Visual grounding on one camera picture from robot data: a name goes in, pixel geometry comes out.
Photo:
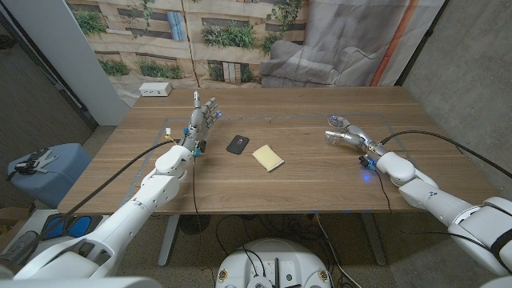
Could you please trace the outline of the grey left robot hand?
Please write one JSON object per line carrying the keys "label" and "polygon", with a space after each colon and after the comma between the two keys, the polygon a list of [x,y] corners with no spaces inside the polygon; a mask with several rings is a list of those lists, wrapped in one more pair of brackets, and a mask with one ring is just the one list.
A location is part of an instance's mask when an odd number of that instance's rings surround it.
{"label": "grey left robot hand", "polygon": [[196,90],[194,92],[194,109],[187,127],[188,131],[179,144],[193,153],[198,144],[206,140],[209,129],[220,115],[216,98],[211,98],[202,105],[199,92]]}

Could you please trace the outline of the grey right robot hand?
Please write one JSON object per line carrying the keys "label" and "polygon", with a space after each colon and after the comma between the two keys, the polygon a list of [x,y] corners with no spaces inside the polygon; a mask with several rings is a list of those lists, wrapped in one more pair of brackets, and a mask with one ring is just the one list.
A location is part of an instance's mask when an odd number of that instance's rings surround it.
{"label": "grey right robot hand", "polygon": [[387,153],[387,150],[377,144],[367,133],[356,125],[351,124],[342,116],[333,115],[329,118],[329,125],[335,131],[326,131],[325,138],[329,144],[337,145],[345,141],[362,151],[376,155],[378,158]]}

